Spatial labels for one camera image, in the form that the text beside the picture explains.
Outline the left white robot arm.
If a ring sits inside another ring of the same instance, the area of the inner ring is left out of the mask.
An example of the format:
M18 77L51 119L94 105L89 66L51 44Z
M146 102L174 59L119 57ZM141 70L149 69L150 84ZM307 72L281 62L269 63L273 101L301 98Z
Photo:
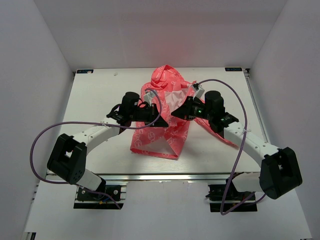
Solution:
M88 189L94 199L105 196L106 181L86 169L87 155L108 139L120 135L132 122L142 122L149 127L168 127L168 123L159 116L155 103L138 103L132 106L117 104L99 124L75 135L60 135L53 147L47 168L70 185Z

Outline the pink hooded kids jacket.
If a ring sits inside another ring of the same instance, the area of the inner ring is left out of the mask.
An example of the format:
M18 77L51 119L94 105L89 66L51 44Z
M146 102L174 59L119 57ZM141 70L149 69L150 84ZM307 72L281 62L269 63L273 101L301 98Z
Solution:
M147 89L157 93L151 102L156 104L158 113L155 115L160 117L148 127L144 127L144 122L136 123L130 150L135 154L177 160L188 138L191 122L172 116L172 112L182 106L187 97L194 97L196 90L170 65L153 71L140 93L145 94Z

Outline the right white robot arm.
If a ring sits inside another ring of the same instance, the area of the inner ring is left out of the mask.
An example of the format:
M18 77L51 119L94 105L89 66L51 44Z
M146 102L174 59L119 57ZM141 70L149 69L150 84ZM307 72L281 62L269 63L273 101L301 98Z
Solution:
M244 125L226 112L222 97L216 100L206 98L202 102L189 96L171 114L187 121L195 118L207 120L214 133L239 147L243 146L243 151L259 165L260 172L233 177L225 187L229 198L236 200L244 192L263 192L275 200L303 183L295 152L289 147L279 148L245 131Z

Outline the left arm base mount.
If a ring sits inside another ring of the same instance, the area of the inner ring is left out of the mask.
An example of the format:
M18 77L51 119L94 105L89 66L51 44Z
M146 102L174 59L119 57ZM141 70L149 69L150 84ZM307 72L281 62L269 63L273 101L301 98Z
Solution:
M120 210L125 202L127 185L116 182L105 186L105 194L95 194L86 191L83 188L77 188L73 208L82 210Z

